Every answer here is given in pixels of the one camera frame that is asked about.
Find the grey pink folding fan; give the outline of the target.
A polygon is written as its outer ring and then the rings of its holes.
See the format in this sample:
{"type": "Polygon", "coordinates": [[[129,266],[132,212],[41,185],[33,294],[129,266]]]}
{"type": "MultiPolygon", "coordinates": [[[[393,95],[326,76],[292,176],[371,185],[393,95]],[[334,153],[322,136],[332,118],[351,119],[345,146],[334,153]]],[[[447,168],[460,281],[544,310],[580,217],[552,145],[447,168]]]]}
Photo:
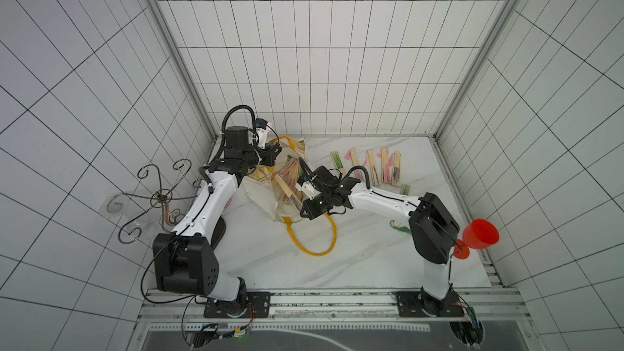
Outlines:
{"type": "Polygon", "coordinates": [[[393,170],[392,170],[392,186],[399,187],[401,185],[401,152],[393,153],[393,170]]]}

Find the plain bamboo folding fan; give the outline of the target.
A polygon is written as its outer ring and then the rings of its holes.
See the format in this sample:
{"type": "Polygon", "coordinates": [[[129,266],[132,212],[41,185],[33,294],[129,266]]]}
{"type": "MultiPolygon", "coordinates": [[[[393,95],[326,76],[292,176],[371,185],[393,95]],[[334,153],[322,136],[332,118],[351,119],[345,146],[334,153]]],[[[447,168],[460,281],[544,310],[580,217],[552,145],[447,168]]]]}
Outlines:
{"type": "Polygon", "coordinates": [[[370,177],[371,184],[373,186],[380,186],[380,174],[377,169],[375,152],[373,151],[373,149],[372,150],[369,149],[367,151],[367,162],[368,162],[368,167],[369,167],[370,176],[371,176],[370,177]]]}

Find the cream tote bag yellow handles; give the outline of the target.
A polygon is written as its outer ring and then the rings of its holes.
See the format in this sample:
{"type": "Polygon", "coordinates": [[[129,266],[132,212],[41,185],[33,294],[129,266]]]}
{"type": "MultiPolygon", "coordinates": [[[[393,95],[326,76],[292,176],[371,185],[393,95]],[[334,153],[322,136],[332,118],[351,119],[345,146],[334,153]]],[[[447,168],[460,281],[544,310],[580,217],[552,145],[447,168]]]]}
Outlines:
{"type": "Polygon", "coordinates": [[[281,136],[271,141],[270,145],[282,146],[282,153],[276,160],[274,167],[258,167],[244,178],[242,187],[248,198],[269,215],[271,219],[285,225],[293,243],[303,253],[313,257],[323,257],[330,254],[337,240],[337,227],[331,216],[327,215],[332,230],[332,239],[329,247],[323,252],[307,250],[297,239],[293,225],[303,220],[300,216],[303,201],[311,188],[306,188],[298,181],[303,177],[300,157],[306,156],[306,144],[303,139],[295,141],[290,136],[281,136]]]}

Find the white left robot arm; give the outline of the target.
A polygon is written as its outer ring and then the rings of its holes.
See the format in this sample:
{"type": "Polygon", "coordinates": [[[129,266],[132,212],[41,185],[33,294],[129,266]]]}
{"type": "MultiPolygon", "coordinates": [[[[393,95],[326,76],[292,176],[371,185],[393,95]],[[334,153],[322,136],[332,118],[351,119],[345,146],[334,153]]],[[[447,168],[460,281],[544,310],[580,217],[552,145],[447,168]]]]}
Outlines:
{"type": "Polygon", "coordinates": [[[157,235],[153,266],[158,290],[202,296],[216,302],[247,306],[245,281],[219,266],[211,245],[222,213],[242,180],[259,166],[273,167],[281,152],[278,142],[267,144],[270,123],[256,119],[253,128],[232,126],[222,132],[214,158],[199,168],[201,188],[189,213],[171,233],[157,235]]]}

